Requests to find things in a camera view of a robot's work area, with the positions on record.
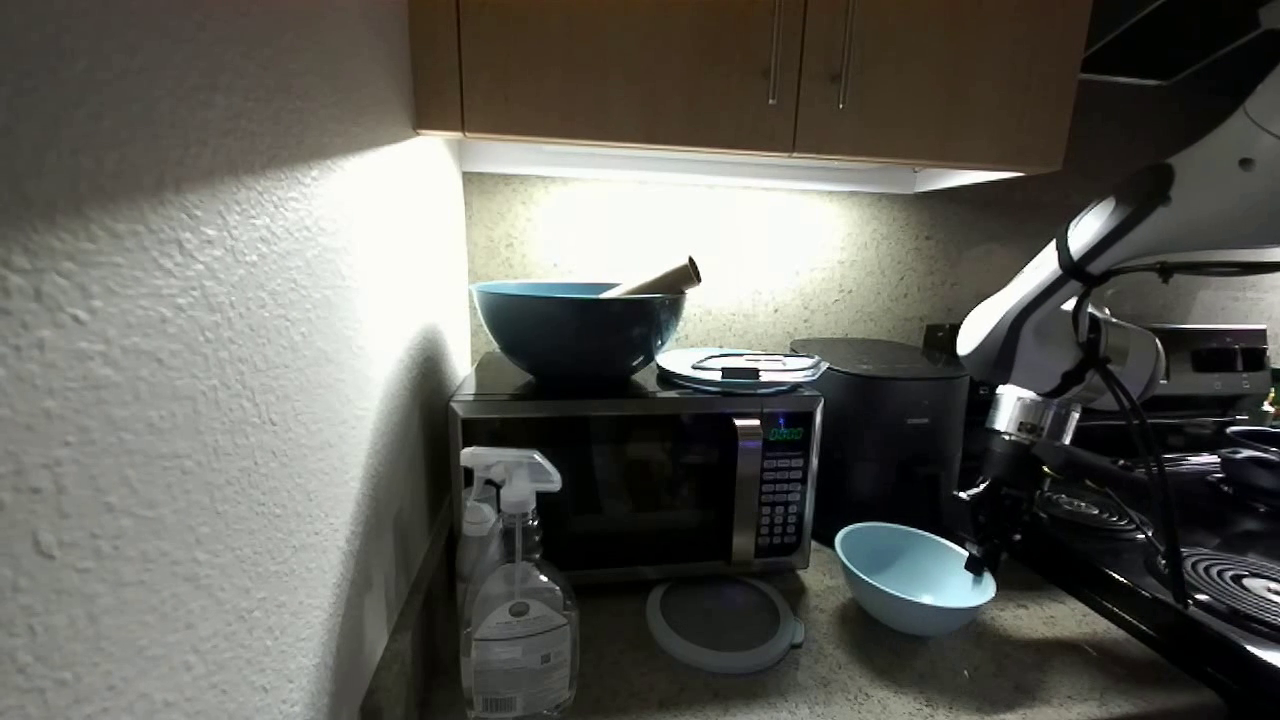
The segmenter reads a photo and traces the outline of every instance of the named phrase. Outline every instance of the spray bottle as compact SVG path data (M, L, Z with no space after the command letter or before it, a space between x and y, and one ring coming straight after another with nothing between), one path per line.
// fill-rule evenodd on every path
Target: spray bottle
M536 492L561 492L561 471L532 448L463 448L461 465L472 466L454 564L468 715L561 715L574 694L574 607L536 536Z

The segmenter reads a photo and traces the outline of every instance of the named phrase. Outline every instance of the upper cabinet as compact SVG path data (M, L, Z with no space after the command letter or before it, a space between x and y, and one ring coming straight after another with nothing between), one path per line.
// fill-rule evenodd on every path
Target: upper cabinet
M1087 0L413 0L423 128L1056 166Z

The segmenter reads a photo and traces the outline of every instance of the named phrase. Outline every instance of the pestle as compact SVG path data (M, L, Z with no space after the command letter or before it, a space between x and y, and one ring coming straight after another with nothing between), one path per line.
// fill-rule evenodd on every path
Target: pestle
M675 268L662 268L655 276L639 276L632 283L613 283L607 290L598 296L637 296L637 290L685 290L685 289L694 289L704 276L694 268L694 261L688 256L685 262Z

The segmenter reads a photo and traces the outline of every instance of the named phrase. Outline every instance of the countertop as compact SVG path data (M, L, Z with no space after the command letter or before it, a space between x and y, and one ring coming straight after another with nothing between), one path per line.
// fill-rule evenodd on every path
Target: countertop
M808 638L757 675L675 662L643 623L647 586L580 586L580 694L568 715L1228 715L1071 596L1009 567L994 602L939 638L878 629L844 586L839 564L773 575ZM423 715L461 715L454 668L435 668Z

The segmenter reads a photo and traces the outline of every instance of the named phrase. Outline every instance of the stovetop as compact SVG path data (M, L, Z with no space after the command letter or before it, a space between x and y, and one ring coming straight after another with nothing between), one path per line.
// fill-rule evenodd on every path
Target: stovetop
M1051 474L1019 561L1104 612L1231 706L1280 705L1280 511L1207 465L1167 461L1188 602L1177 598L1153 484Z

